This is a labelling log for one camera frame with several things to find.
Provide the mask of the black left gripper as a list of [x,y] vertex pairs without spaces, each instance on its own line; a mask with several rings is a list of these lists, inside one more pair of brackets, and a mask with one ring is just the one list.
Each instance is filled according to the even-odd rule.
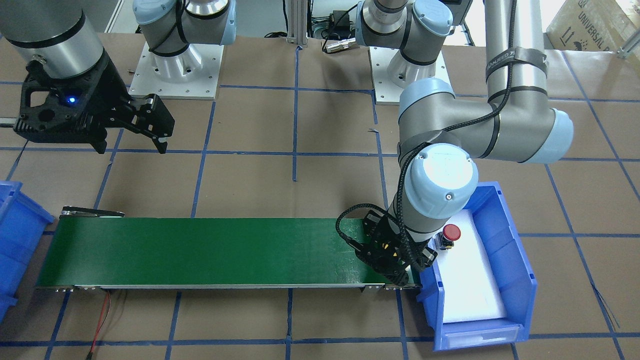
[[409,255],[402,252],[402,237],[396,233],[387,215],[370,210],[362,219],[366,243],[354,244],[356,257],[396,287],[409,284]]

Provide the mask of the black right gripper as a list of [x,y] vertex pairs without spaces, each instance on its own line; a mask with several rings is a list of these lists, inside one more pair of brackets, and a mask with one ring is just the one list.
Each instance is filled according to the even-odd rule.
[[102,154],[107,129],[125,128],[166,153],[174,117],[157,94],[134,100],[106,51],[85,73],[68,79],[51,77],[44,64],[34,55],[26,65],[16,134],[34,143],[88,144]]

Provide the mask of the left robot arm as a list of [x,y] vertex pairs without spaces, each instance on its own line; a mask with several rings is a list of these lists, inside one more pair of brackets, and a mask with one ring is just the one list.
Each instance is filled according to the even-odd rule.
[[398,176],[387,210],[371,203],[368,242],[343,239],[392,284],[408,268],[432,266],[429,239],[468,203],[478,184],[476,158],[551,164],[569,150],[574,124],[547,95],[547,57],[537,0],[486,0],[487,101],[457,98],[445,80],[401,80]]

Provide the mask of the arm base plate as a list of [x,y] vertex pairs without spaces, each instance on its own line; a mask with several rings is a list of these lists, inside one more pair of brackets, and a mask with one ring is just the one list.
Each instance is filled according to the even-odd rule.
[[442,53],[427,65],[409,63],[396,48],[370,47],[369,58],[377,105],[398,105],[403,90],[417,80],[433,77],[451,83]]
[[129,88],[133,98],[157,94],[163,100],[211,100],[217,97],[225,46],[190,44],[182,54],[162,57],[144,44]]

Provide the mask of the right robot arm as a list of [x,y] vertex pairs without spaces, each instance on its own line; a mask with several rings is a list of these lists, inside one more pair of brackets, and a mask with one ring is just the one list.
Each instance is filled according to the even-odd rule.
[[87,144],[98,153],[107,130],[123,128],[166,153],[175,119],[163,103],[169,86],[212,98],[218,70],[210,49],[236,39],[234,0],[135,0],[144,35],[130,88],[75,0],[3,0],[1,34],[26,61],[13,131],[41,144]]

